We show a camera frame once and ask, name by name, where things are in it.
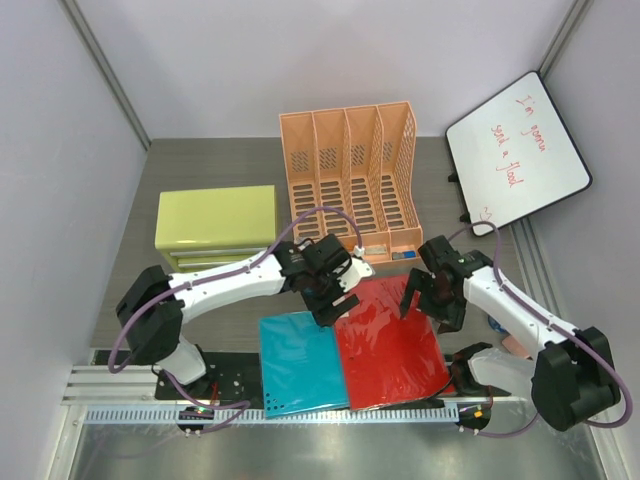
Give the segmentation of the blue and grey marker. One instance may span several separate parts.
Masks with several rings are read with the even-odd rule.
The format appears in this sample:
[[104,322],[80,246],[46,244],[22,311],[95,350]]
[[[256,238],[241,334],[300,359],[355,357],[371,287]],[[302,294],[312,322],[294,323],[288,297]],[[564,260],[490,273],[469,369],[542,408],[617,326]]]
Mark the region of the blue and grey marker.
[[393,260],[416,258],[415,251],[392,252]]

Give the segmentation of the teal A4 folder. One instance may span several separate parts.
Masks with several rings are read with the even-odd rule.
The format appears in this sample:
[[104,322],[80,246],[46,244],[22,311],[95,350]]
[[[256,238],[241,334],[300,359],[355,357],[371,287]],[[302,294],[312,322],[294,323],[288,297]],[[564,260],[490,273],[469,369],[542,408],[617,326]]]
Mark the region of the teal A4 folder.
[[266,317],[259,322],[265,416],[337,410],[349,406],[334,331],[309,312]]

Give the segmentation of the red A4 folder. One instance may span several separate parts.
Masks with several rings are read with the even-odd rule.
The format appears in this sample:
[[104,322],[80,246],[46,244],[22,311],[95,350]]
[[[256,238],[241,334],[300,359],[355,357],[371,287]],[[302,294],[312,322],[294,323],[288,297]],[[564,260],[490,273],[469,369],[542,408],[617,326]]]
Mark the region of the red A4 folder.
[[410,308],[400,314],[408,276],[367,280],[359,304],[334,325],[350,408],[368,410],[452,393],[428,317]]

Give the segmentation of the small white eraser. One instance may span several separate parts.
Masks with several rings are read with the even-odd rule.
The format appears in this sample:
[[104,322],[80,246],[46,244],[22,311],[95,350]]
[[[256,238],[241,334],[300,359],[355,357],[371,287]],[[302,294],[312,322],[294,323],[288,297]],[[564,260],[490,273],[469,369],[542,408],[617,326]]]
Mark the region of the small white eraser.
[[386,255],[387,248],[385,245],[373,245],[365,247],[366,255]]

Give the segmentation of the orange plastic file organizer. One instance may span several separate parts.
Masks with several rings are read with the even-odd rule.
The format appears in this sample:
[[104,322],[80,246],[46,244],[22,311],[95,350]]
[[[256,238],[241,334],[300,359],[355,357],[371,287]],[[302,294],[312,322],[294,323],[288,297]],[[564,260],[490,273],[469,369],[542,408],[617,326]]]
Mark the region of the orange plastic file organizer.
[[[366,255],[380,269],[417,260],[423,243],[412,199],[416,118],[408,102],[334,108],[280,116],[291,216],[322,210],[293,230],[296,240],[335,235],[345,247],[385,245]],[[392,252],[416,258],[393,260]]]

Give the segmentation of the green metal drawer cabinet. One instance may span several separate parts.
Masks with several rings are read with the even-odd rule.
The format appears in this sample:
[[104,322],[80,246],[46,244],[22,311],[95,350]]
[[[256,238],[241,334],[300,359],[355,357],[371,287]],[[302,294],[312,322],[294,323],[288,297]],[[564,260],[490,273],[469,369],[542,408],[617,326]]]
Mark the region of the green metal drawer cabinet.
[[273,185],[159,195],[155,248],[177,272],[246,259],[273,244],[278,232]]

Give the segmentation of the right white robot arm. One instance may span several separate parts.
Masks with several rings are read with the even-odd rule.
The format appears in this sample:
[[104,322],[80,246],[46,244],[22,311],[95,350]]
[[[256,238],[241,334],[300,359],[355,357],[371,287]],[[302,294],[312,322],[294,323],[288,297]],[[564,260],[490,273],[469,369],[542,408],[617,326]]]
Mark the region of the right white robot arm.
[[440,332],[458,332],[473,305],[525,351],[517,358],[478,342],[456,352],[450,372],[459,393],[508,392],[530,401],[538,418],[561,432],[580,423],[594,425],[596,415],[617,404],[624,406],[619,421],[628,421],[631,396],[603,332],[555,316],[504,277],[496,259],[477,250],[461,254],[444,236],[425,242],[418,254],[425,267],[409,273],[402,314],[416,307]]

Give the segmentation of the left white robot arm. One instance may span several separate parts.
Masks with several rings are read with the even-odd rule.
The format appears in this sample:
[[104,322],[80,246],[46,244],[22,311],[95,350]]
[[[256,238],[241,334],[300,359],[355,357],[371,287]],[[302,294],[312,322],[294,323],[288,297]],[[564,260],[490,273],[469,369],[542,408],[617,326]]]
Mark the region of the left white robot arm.
[[143,270],[116,307],[126,344],[123,362],[109,358],[109,369],[158,366],[190,398],[205,397],[213,375],[199,348],[185,339],[184,326],[221,307],[293,292],[301,295],[320,327],[330,327],[358,305],[355,287],[373,274],[361,256],[349,252],[333,234],[318,242],[282,241],[246,260],[192,273],[166,273],[159,265]]

